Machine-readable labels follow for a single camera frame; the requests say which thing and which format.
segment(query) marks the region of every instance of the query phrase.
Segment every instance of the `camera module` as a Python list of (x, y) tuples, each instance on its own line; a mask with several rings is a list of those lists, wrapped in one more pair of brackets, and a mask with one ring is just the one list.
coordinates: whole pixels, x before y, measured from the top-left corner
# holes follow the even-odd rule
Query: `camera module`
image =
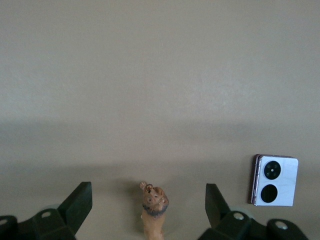
[(264, 167), (264, 175), (267, 179), (274, 180), (281, 172), (280, 164), (277, 161), (270, 161)]

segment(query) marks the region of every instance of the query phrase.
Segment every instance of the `brown animal figurine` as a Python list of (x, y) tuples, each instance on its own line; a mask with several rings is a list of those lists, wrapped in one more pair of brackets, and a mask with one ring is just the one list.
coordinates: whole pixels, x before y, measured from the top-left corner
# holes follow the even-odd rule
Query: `brown animal figurine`
[(164, 240), (162, 226), (165, 222), (165, 211), (169, 200), (160, 187), (154, 187), (142, 181), (140, 188), (143, 190), (141, 218), (144, 235), (147, 240)]

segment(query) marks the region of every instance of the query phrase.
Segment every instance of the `figurine head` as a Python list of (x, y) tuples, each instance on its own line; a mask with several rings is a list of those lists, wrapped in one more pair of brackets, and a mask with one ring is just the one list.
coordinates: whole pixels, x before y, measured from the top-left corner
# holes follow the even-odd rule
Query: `figurine head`
[(141, 183), (143, 190), (142, 206), (150, 215), (163, 214), (169, 205), (165, 192), (152, 184)]

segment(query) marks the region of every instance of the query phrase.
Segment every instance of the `screw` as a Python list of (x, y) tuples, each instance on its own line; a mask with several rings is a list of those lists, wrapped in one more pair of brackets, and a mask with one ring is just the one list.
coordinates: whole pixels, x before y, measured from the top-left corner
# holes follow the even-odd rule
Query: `screw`
[(8, 222), (7, 219), (2, 219), (2, 220), (0, 220), (0, 226), (1, 226), (1, 225), (5, 225), (7, 222)]
[(235, 214), (233, 214), (234, 218), (237, 220), (243, 220), (245, 219), (245, 217), (240, 213), (240, 212), (236, 212)]
[(288, 226), (283, 221), (276, 221), (275, 225), (282, 230), (287, 230)]
[(46, 211), (46, 212), (42, 213), (41, 217), (44, 219), (44, 218), (49, 217), (50, 215), (51, 215), (51, 212)]

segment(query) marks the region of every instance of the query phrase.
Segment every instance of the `lion figurine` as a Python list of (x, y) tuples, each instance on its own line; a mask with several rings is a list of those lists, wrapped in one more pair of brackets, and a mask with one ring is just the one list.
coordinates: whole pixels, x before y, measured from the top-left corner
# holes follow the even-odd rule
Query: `lion figurine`
[(140, 183), (142, 196), (142, 221), (144, 235), (147, 240), (164, 240), (162, 226), (165, 222), (165, 211), (169, 200), (160, 187), (154, 187), (145, 181)]

